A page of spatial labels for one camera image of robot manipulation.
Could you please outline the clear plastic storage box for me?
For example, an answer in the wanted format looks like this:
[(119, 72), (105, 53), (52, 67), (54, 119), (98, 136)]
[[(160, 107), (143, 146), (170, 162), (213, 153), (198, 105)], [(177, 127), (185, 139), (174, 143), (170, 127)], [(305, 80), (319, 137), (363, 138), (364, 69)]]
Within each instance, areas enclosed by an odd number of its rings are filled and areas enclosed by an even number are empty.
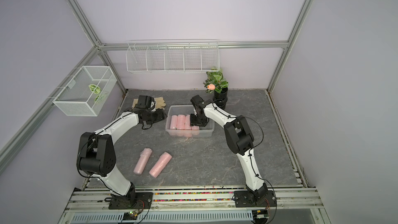
[(165, 130), (177, 138), (210, 138), (215, 129), (213, 120), (204, 127), (193, 125), (194, 107), (192, 105), (172, 105), (169, 108)]

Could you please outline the slanted pink bag roll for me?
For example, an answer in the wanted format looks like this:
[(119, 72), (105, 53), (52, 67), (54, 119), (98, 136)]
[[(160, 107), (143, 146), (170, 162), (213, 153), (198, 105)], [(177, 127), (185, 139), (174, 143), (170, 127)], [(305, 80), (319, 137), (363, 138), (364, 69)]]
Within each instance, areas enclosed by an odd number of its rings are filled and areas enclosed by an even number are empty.
[(171, 136), (175, 136), (176, 135), (177, 123), (178, 123), (178, 116), (177, 115), (171, 116), (170, 132), (169, 132), (169, 134)]

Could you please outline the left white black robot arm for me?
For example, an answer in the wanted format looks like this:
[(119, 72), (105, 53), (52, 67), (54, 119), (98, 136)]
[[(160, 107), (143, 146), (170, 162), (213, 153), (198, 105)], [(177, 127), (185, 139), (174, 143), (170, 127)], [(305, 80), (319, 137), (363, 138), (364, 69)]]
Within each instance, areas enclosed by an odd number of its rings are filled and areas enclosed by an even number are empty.
[(121, 114), (107, 126), (95, 131), (85, 132), (79, 141), (76, 168), (79, 174), (86, 173), (86, 178), (96, 178), (101, 181), (116, 198), (134, 201), (135, 186), (127, 180), (117, 168), (117, 158), (114, 144), (131, 128), (141, 124), (150, 127), (166, 119), (163, 109), (155, 111), (134, 110)]

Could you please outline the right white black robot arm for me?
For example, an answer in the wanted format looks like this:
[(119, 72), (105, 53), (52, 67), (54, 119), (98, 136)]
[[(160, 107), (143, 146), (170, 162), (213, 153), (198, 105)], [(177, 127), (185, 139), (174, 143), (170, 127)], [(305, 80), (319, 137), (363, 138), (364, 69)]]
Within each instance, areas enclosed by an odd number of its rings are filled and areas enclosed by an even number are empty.
[(227, 146), (237, 155), (243, 168), (248, 198), (254, 202), (264, 201), (268, 187), (257, 166), (254, 156), (255, 138), (246, 118), (229, 114), (199, 95), (191, 98), (191, 103), (194, 107), (194, 113), (190, 115), (191, 125), (205, 127), (213, 120), (224, 129)]

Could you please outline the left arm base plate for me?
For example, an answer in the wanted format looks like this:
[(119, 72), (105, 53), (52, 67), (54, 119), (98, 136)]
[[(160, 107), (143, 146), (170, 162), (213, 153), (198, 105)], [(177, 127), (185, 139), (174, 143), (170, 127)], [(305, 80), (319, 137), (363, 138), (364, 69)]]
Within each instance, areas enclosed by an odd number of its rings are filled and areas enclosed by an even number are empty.
[(153, 200), (152, 192), (137, 192), (135, 197), (130, 199), (126, 196), (111, 195), (104, 199), (109, 203), (109, 209), (149, 209)]

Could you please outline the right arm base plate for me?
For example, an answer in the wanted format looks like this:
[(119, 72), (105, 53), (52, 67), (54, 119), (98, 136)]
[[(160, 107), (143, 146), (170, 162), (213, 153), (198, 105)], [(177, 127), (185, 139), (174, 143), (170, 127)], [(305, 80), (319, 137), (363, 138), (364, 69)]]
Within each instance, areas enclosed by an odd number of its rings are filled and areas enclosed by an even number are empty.
[(270, 190), (261, 196), (256, 196), (249, 191), (235, 191), (232, 200), (236, 207), (269, 208), (277, 206), (276, 196)]

